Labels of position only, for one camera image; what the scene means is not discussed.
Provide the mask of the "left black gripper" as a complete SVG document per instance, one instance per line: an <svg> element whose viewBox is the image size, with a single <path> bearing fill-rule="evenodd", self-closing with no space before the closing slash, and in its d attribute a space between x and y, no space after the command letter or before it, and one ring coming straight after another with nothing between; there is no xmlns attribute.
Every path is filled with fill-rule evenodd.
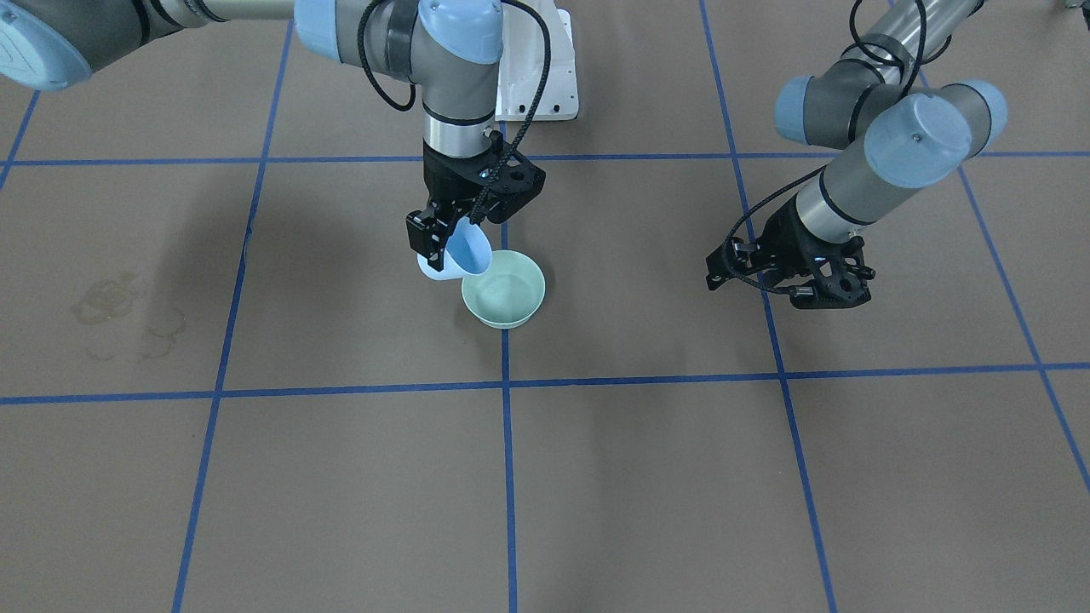
<svg viewBox="0 0 1090 613"><path fill-rule="evenodd" d="M823 276L821 268L829 255L828 241L810 232L802 221L795 199L771 214L763 232L753 242L725 240L705 259L705 283L716 291L725 283L740 280L762 291L763 284L753 275L764 276L767 286L794 277Z"/></svg>

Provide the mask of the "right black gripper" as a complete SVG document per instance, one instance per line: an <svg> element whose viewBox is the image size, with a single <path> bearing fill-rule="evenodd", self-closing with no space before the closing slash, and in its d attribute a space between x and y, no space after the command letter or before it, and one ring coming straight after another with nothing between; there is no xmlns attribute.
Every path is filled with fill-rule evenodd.
<svg viewBox="0 0 1090 613"><path fill-rule="evenodd" d="M502 143L493 143L487 151L468 158L441 154L428 143L422 146L423 175L431 201L424 209L405 215L405 233L414 252L425 261L427 269L441 274L453 269L453 260L448 259L448 242L453 236L456 224L467 216L467 207L450 202L469 201L482 194L491 179L491 171L501 159Z"/></svg>

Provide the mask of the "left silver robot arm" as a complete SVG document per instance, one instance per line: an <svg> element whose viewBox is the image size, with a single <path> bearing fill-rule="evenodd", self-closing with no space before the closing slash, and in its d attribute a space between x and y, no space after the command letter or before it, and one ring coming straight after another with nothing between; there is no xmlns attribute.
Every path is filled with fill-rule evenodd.
<svg viewBox="0 0 1090 613"><path fill-rule="evenodd" d="M862 232L918 191L937 185L988 151L1007 125L1004 94L981 80L918 85L921 68L949 47L981 1L899 1L822 75L789 82L774 110L776 131L838 156L782 187L780 207L753 241L740 218L706 257L706 287L739 280L786 295L797 309L852 309L869 301L875 271Z"/></svg>

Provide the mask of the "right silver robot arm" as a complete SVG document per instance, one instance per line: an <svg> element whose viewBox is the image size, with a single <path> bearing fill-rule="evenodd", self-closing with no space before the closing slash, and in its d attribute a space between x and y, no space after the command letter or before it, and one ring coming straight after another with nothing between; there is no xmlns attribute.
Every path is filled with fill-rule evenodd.
<svg viewBox="0 0 1090 613"><path fill-rule="evenodd" d="M3 77L43 92L89 81L152 43L249 23L290 25L312 52L370 85L409 86L423 116L426 202L405 216L425 275L491 267L483 195L501 141L493 131L502 58L497 1L4 1Z"/></svg>

